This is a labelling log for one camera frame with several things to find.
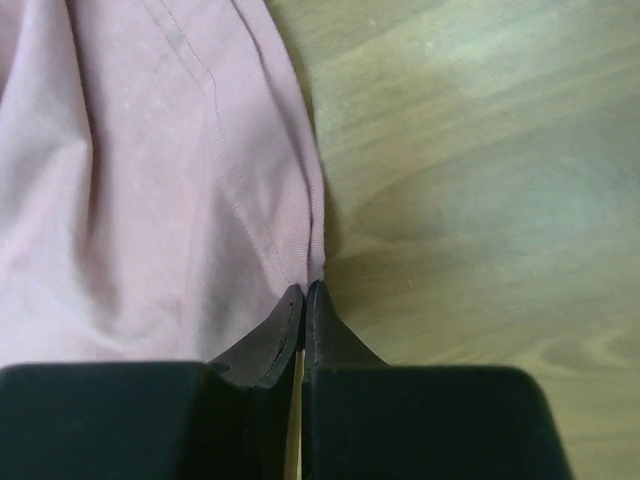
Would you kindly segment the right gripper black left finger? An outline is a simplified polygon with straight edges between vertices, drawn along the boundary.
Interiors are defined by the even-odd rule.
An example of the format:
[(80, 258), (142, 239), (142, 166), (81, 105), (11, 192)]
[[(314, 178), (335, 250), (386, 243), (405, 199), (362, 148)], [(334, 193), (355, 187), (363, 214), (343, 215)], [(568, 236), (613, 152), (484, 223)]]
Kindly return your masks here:
[(208, 362), (1, 371), (5, 479), (281, 479), (304, 295)]

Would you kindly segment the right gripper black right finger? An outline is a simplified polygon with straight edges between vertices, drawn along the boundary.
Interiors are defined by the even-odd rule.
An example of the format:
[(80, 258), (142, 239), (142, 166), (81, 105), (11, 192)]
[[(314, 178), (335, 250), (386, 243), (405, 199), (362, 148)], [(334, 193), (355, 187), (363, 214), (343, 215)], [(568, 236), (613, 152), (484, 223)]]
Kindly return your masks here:
[(392, 366), (340, 319), (323, 282), (305, 316), (306, 479), (568, 479), (550, 407), (504, 366)]

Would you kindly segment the pink printed t shirt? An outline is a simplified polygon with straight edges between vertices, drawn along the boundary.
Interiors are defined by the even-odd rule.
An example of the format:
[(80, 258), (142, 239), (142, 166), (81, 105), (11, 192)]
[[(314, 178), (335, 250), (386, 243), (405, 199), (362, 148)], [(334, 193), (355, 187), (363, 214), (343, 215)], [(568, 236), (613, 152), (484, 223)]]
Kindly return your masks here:
[(208, 360), (323, 275), (262, 1), (1, 5), (1, 362)]

